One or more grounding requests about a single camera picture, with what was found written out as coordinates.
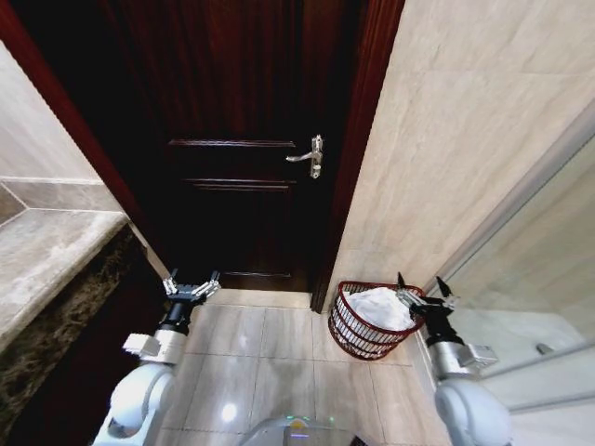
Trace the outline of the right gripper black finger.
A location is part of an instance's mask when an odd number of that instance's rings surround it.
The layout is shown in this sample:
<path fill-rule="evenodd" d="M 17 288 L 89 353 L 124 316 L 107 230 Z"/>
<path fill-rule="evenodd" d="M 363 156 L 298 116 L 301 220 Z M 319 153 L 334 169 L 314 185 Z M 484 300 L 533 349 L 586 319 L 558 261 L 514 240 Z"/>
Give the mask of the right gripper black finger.
<path fill-rule="evenodd" d="M 401 272 L 397 276 L 396 295 L 405 303 L 406 306 L 422 306 L 422 292 L 413 285 L 407 285 Z"/>
<path fill-rule="evenodd" d="M 443 305 L 447 308 L 455 308 L 459 300 L 459 296 L 453 293 L 450 286 L 441 277 L 437 276 L 436 282 L 443 296 Z"/>

